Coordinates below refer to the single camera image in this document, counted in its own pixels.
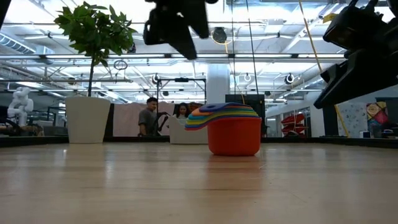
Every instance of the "white humanoid robot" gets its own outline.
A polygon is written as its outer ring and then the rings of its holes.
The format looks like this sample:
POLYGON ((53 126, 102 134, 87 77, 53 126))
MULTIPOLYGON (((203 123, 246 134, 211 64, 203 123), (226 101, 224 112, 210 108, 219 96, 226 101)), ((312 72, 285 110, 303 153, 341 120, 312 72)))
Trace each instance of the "white humanoid robot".
POLYGON ((9 118, 15 118, 16 116, 18 116, 18 125, 20 127, 26 126, 27 112, 33 111, 33 100, 28 98, 29 93, 30 88, 17 88, 17 91, 12 94, 13 99, 11 104, 8 106, 7 116, 9 118))

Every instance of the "yellow cable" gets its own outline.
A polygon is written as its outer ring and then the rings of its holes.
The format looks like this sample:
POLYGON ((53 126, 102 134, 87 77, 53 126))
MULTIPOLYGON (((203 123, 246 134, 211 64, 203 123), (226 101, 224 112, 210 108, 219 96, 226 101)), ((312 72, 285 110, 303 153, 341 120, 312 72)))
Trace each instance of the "yellow cable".
MULTIPOLYGON (((213 38, 213 32, 214 32, 214 31, 211 31, 211 35, 210 35, 210 37, 211 37, 211 39, 213 40, 213 42, 216 43, 216 44, 224 45, 224 46, 225 46, 225 52, 228 54, 228 46, 227 46, 227 45, 230 44, 230 43, 232 43, 233 40, 229 41, 228 43, 223 43, 223 44, 221 44, 221 43, 219 43, 219 42, 217 42, 217 41, 214 40, 214 38, 213 38)), ((238 90, 241 92, 242 102, 243 102, 243 104, 245 104, 245 102, 244 102, 244 97, 243 97, 243 93, 242 93, 242 91, 239 89, 238 84, 236 83, 235 71, 234 71, 234 82, 235 82, 235 86, 236 86, 236 87, 238 88, 238 90)))
MULTIPOLYGON (((315 49, 315 46, 313 44, 311 32, 310 32, 310 29, 308 28, 308 23, 307 23, 307 20, 305 19, 305 16, 304 16, 304 10, 303 10, 303 5, 302 5, 301 0, 298 0, 298 4, 300 5, 300 10, 301 10, 301 13, 303 14, 304 25, 305 25, 305 28, 307 30, 307 34, 308 34, 308 36, 310 38, 312 50, 313 50, 313 53, 315 55, 315 59, 317 60, 317 65, 318 65, 319 71, 320 71, 320 73, 322 73, 322 68, 321 68, 321 64, 319 62, 317 50, 315 49)), ((338 116, 338 118, 339 118, 339 120, 341 122, 341 125, 342 125, 342 127, 344 129, 344 132, 346 133, 347 138, 349 138, 349 133, 348 133, 347 127, 346 127, 346 125, 345 125, 345 123, 343 121, 343 117, 341 116, 341 113, 340 113, 337 105, 335 105, 335 110, 336 110, 336 114, 337 114, 337 116, 338 116)))

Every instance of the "woman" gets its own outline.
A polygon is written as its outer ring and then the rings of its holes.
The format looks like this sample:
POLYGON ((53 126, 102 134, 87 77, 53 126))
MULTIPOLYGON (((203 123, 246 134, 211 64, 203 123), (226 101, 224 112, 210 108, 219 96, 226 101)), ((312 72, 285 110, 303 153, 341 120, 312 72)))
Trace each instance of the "woman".
POLYGON ((187 119, 189 114, 188 105, 186 103, 181 103, 178 106, 177 113, 173 116, 177 119, 187 119))

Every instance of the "cable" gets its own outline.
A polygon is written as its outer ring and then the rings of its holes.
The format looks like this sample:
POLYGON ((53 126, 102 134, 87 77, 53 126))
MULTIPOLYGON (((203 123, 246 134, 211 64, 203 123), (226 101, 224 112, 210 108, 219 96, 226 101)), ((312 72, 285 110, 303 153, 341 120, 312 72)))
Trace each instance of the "cable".
MULTIPOLYGON (((305 19, 305 16, 304 16, 302 0, 298 0, 298 4, 300 5, 300 10, 301 10, 301 13, 303 14, 304 26, 305 26, 305 29, 307 30, 307 34, 308 34, 308 36, 310 38, 311 47, 312 47, 312 50, 313 50, 313 54, 315 55, 315 60, 317 60, 317 65, 318 65, 318 68, 319 68, 319 72, 322 73, 322 67, 321 67, 321 64, 319 62, 317 50, 315 49, 315 45, 313 44, 311 32, 310 32, 310 29, 308 28, 308 23, 307 23, 307 20, 305 19)), ((338 116, 338 118, 339 118, 339 120, 341 122, 341 125, 342 125, 342 127, 344 129, 344 132, 346 133, 347 138, 349 138, 349 132, 347 130, 347 127, 346 127, 346 125, 345 125, 345 123, 343 121, 343 117, 341 116, 341 113, 340 113, 337 105, 335 105, 335 110, 336 110, 336 114, 337 114, 337 116, 338 116)))
MULTIPOLYGON (((231 2, 231 26, 232 26, 232 54, 235 54, 234 1, 231 2)), ((227 45, 225 45, 225 50, 226 50, 226 53, 228 54, 227 45)), ((238 90, 241 92, 242 102, 245 105, 243 92, 239 89, 238 84, 236 83, 235 56, 233 57, 233 65, 234 65, 234 73, 233 73, 234 74, 234 97, 236 96, 236 88, 238 88, 238 90)))
POLYGON ((250 21, 249 1, 248 0, 246 0, 246 8, 248 9, 249 31, 250 31, 250 39, 251 39, 251 41, 250 41, 250 43, 251 43, 251 53, 252 53, 252 57, 253 57, 253 68, 254 68, 254 80, 256 82, 257 99, 260 101, 259 85, 257 83, 256 59, 254 58, 253 34, 251 32, 251 21, 250 21))
MULTIPOLYGON (((211 35, 210 35, 210 37, 211 37, 211 39, 213 40, 213 42, 214 43, 216 43, 216 44, 220 44, 220 45, 224 45, 225 46, 225 52, 228 54, 228 44, 230 44, 231 42, 232 42, 232 52, 234 52, 235 53, 235 44, 234 44, 234 20, 233 20, 233 18, 232 18, 232 40, 231 41, 229 41, 228 43, 219 43, 219 42, 217 42, 214 38, 213 38, 213 32, 214 31, 212 31, 211 32, 211 35)), ((234 82, 235 82, 235 87, 234 87, 234 95, 236 94, 236 88, 238 88, 238 90, 241 92, 241 96, 242 96, 242 102, 243 102, 243 104, 245 104, 245 102, 244 102, 244 97, 243 97, 243 93, 242 93, 242 91, 239 89, 239 87, 238 87, 238 84, 236 83, 236 74, 235 74, 235 57, 233 58, 233 64, 234 64, 234 69, 233 69, 233 76, 234 76, 234 82)))

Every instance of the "chair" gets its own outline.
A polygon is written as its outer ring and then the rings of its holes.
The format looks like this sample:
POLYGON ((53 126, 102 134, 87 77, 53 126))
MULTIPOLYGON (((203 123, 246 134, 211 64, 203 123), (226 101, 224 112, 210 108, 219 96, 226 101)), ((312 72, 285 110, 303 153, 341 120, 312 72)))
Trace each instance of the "chair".
POLYGON ((171 144, 207 144, 207 128, 186 131, 185 124, 171 116, 169 118, 171 144))

